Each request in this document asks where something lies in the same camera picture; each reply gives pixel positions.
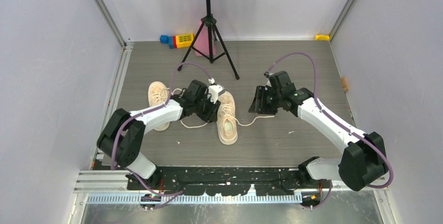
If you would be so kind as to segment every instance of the blue toy block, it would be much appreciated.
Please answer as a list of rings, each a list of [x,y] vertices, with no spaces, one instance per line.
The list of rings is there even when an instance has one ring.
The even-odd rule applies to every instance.
[[[162,36],[160,36],[160,43],[162,43],[162,44],[168,44],[170,41],[169,41],[169,37],[167,36],[167,35],[162,35]]]

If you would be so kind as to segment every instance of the sneaker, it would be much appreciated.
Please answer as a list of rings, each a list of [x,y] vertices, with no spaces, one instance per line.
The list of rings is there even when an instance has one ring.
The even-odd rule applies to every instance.
[[[221,143],[232,145],[238,138],[234,98],[229,92],[225,92],[218,100],[221,102],[217,112],[218,137]]]
[[[163,84],[159,81],[152,82],[151,85],[149,85],[149,89],[148,89],[149,106],[153,107],[155,105],[165,102],[166,99],[168,98],[168,94],[169,94],[169,90],[165,86],[165,84]],[[164,130],[168,129],[168,127],[169,127],[169,122],[165,123],[161,126],[157,126],[156,128],[154,128],[154,130],[164,131]]]

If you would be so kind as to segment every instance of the tripod stand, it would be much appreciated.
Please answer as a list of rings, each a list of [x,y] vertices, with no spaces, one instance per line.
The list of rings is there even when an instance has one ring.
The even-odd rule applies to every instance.
[[[206,17],[203,17],[201,19],[201,21],[202,21],[202,24],[200,25],[199,30],[197,31],[197,34],[194,37],[194,40],[192,41],[191,45],[189,46],[188,51],[184,55],[184,58],[181,62],[183,63],[186,61],[186,58],[188,58],[188,55],[191,52],[191,49],[196,50],[203,57],[207,58],[211,64],[214,61],[221,58],[222,56],[226,55],[226,57],[228,57],[229,63],[231,64],[232,70],[234,71],[236,79],[240,79],[240,76],[237,74],[237,71],[234,67],[231,57],[229,56],[228,50],[226,49],[225,43],[223,42],[220,32],[218,31],[218,28],[215,25],[215,23],[217,23],[217,20],[211,14],[211,0],[206,0]],[[194,43],[197,40],[197,37],[199,36],[200,32],[202,31],[203,26],[206,26],[207,31],[208,31],[209,56],[206,56],[206,54],[202,53],[200,50],[198,50],[194,47]],[[218,55],[217,57],[214,57],[214,54],[213,54],[212,35],[214,32],[217,34],[218,39],[219,39],[220,43],[222,44],[221,46],[223,47],[223,50],[224,50],[224,52],[222,54]]]

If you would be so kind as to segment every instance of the white wall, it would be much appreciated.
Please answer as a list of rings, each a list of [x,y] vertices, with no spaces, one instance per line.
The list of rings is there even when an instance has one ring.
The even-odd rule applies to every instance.
[[[65,223],[120,46],[93,0],[0,7],[0,223]]]
[[[385,140],[400,223],[441,223],[443,0],[357,0],[332,46],[356,123]]]
[[[329,34],[347,0],[212,0],[225,39],[312,39]],[[105,0],[119,30],[132,41],[196,33],[205,0]]]

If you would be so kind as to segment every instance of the tripod leg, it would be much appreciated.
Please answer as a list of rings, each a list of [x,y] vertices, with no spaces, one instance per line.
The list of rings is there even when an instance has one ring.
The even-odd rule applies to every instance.
[[[195,41],[197,40],[197,37],[199,36],[200,32],[202,31],[204,25],[205,25],[205,23],[202,22],[202,24],[201,24],[200,27],[199,27],[199,30],[197,31],[197,34],[196,34],[195,37],[194,37],[194,40],[192,41],[191,45],[189,46],[188,51],[187,51],[186,54],[184,55],[184,58],[183,58],[183,60],[181,61],[181,63],[183,63],[183,62],[186,61],[186,58],[188,57],[189,53],[191,52],[191,49],[194,47],[194,43],[195,43]]]
[[[216,26],[216,25],[213,25],[213,26],[214,26],[215,32],[217,33],[218,40],[219,40],[220,43],[222,44],[221,46],[223,47],[223,50],[225,51],[226,56],[228,57],[229,63],[231,64],[231,67],[232,67],[232,70],[234,71],[234,74],[235,74],[235,76],[236,76],[236,79],[240,79],[240,76],[237,74],[237,70],[236,70],[235,67],[234,67],[234,63],[232,62],[231,57],[229,56],[228,50],[226,49],[225,43],[223,42],[223,39],[222,39],[222,37],[220,36],[220,32],[218,31],[217,26]]]
[[[214,36],[214,41],[217,41],[217,35],[215,34],[214,27],[212,28],[212,35]]]
[[[212,29],[215,28],[215,25],[209,24],[208,27],[208,44],[209,44],[209,63],[214,62],[214,53],[213,53],[213,45],[212,45]]]

